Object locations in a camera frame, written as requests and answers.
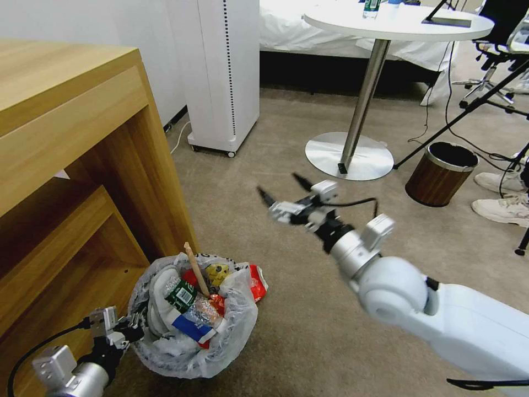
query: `wooden cabinet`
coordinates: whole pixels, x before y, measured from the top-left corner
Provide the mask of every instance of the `wooden cabinet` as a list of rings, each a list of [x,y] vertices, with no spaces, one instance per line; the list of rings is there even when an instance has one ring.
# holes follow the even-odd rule
[[[53,178],[65,169],[71,180]],[[137,49],[0,40],[0,383],[149,262],[198,250]],[[79,357],[89,331],[57,340]],[[17,395],[39,395],[31,358]]]

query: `plastic trash bag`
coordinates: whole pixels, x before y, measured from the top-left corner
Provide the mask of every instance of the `plastic trash bag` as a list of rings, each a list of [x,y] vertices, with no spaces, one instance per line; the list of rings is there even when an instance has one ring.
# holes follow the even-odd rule
[[[191,268],[186,254],[155,260],[139,278],[128,304],[129,315],[138,312],[143,314],[142,325],[145,327],[144,339],[133,344],[133,349],[147,368],[163,376],[193,379],[217,375],[240,354],[257,320],[257,306],[250,290],[250,269],[241,268],[232,260],[215,255],[198,254],[196,259],[201,269],[212,263],[222,263],[238,270],[229,274],[220,285],[219,294],[226,298],[224,318],[228,326],[224,332],[210,339],[209,349],[200,348],[183,334],[158,338],[147,326],[145,313],[150,280],[170,265],[174,265],[182,275]]]

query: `round white table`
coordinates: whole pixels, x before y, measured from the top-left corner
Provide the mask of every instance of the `round white table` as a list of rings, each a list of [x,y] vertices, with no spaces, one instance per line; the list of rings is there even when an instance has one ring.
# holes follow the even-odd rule
[[[366,19],[362,16],[364,3],[356,1],[328,1],[304,15],[305,21],[317,28],[375,39],[349,132],[318,135],[308,141],[305,154],[326,174],[348,180],[371,180],[386,175],[393,167],[393,156],[384,144],[360,135],[391,40],[471,40],[489,34],[494,23],[478,15],[442,9],[436,17],[470,19],[471,27],[423,24],[433,8],[404,4],[398,8],[382,4],[376,19]]]

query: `red snack wrapper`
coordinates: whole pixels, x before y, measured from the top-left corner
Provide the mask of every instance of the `red snack wrapper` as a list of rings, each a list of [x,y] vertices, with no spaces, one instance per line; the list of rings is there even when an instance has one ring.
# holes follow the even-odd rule
[[[187,281],[189,284],[191,284],[192,286],[198,289],[198,280],[197,280],[197,276],[195,276],[195,273],[193,272],[193,269],[187,270],[182,275],[182,279]]]
[[[224,307],[224,297],[217,294],[211,294],[209,296],[209,302],[217,310],[217,312],[224,316],[225,307]]]
[[[254,264],[250,264],[250,276],[252,277],[252,290],[253,299],[255,302],[259,302],[268,290],[268,284],[266,284],[265,278],[260,267]]]
[[[199,345],[201,348],[207,350],[207,349],[209,349],[209,341],[210,341],[210,340],[211,340],[211,339],[208,339],[206,342],[204,342],[204,343],[202,343],[202,344],[198,344],[198,345]]]

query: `white bedsheet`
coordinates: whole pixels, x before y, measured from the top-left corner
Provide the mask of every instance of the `white bedsheet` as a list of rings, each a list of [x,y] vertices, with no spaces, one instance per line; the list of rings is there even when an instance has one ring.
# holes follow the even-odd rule
[[[374,39],[322,30],[309,25],[302,19],[306,9],[324,1],[336,0],[260,0],[261,50],[369,58]],[[401,7],[416,6],[401,4]],[[446,46],[446,42],[393,40],[387,59],[405,60],[432,71],[443,72],[429,99],[429,102],[433,103],[436,99],[448,94],[446,69],[449,64],[450,50],[445,51]],[[426,103],[427,95],[429,93],[425,95],[421,104]]]

